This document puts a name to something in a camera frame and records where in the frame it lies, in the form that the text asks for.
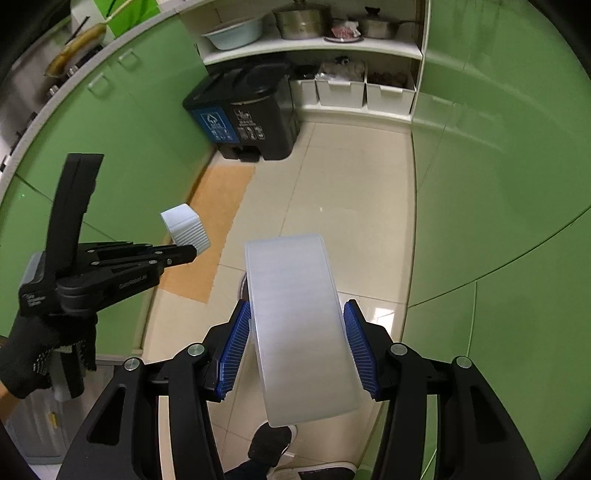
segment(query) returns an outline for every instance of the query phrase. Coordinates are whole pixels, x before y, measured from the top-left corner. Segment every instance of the white storage bin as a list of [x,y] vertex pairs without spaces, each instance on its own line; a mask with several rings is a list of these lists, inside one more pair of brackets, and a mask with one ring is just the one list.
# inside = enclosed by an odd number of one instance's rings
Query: white storage bin
[[320,104],[324,106],[344,106],[349,108],[363,107],[365,82],[348,82],[346,80],[316,80]]
[[316,105],[318,90],[315,80],[290,80],[291,95],[296,107],[302,105]]
[[368,88],[368,110],[377,112],[396,113],[408,115],[413,105],[415,87],[412,75],[408,75],[406,88],[389,87],[367,83]]

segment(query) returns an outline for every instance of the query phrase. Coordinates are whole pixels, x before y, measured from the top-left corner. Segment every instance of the black sneaker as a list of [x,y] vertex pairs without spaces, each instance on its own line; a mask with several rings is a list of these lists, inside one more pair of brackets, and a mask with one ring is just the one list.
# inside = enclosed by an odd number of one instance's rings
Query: black sneaker
[[275,470],[271,480],[353,480],[357,467],[349,462]]
[[261,425],[252,438],[248,458],[264,465],[277,466],[281,455],[296,438],[296,433],[297,429],[293,425],[276,429],[268,423]]

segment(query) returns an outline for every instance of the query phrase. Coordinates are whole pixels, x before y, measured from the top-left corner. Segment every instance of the cooking pot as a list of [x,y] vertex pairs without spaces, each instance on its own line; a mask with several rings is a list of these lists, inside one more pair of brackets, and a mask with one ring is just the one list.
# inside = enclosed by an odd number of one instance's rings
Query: cooking pot
[[330,5],[294,0],[294,5],[273,10],[281,38],[303,40],[324,37],[332,27]]
[[380,8],[365,7],[367,17],[359,20],[359,31],[364,37],[387,40],[396,36],[403,23],[417,23],[414,20],[388,20],[379,16],[380,10]]

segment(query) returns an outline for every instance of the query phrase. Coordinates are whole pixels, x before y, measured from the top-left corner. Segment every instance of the black trash can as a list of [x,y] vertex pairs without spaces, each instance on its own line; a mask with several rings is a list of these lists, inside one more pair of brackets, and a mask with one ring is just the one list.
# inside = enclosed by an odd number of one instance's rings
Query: black trash can
[[288,63],[232,68],[205,78],[183,102],[225,158],[289,157],[300,127]]

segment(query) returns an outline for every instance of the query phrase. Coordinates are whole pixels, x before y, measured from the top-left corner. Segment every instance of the white shelf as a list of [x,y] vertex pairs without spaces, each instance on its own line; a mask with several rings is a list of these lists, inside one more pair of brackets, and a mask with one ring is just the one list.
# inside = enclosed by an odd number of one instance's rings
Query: white shelf
[[283,40],[276,32],[265,34],[260,40],[234,50],[222,51],[214,49],[210,53],[202,51],[202,57],[205,65],[213,65],[227,60],[240,59],[242,57],[260,55],[263,53],[296,50],[371,51],[389,55],[398,55],[409,59],[423,59],[421,50],[414,43],[403,42],[400,40],[364,38],[362,41],[355,43],[331,43],[321,37],[309,38],[307,40]]
[[389,112],[378,112],[376,110],[368,109],[367,105],[363,105],[361,108],[349,108],[344,106],[324,106],[320,102],[315,105],[302,105],[298,107],[299,110],[304,112],[322,112],[322,113],[350,113],[355,115],[363,115],[371,118],[379,118],[386,120],[396,120],[398,122],[408,122],[412,120],[411,115],[400,115],[398,113]]
[[393,131],[409,131],[413,119],[412,115],[369,110],[367,105],[361,108],[347,108],[324,106],[319,102],[315,105],[299,106],[297,110],[300,119],[306,122],[356,125]]

